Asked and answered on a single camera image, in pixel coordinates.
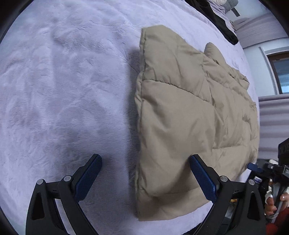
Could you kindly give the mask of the person right hand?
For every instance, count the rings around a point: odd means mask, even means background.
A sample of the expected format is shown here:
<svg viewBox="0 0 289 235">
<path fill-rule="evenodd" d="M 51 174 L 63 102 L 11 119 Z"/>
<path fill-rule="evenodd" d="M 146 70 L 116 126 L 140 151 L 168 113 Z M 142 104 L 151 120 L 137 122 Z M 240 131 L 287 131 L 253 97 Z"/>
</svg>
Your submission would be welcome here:
<svg viewBox="0 0 289 235">
<path fill-rule="evenodd" d="M 265 206 L 264 213 L 266 215 L 267 221 L 277 212 L 277 207 L 274 205 L 274 199 L 272 191 L 268 191 L 265 195 Z M 284 223 L 288 222 L 288 193 L 285 192 L 280 196 L 280 204 L 282 205 L 278 214 L 278 217 L 275 220 L 275 223 Z"/>
</svg>

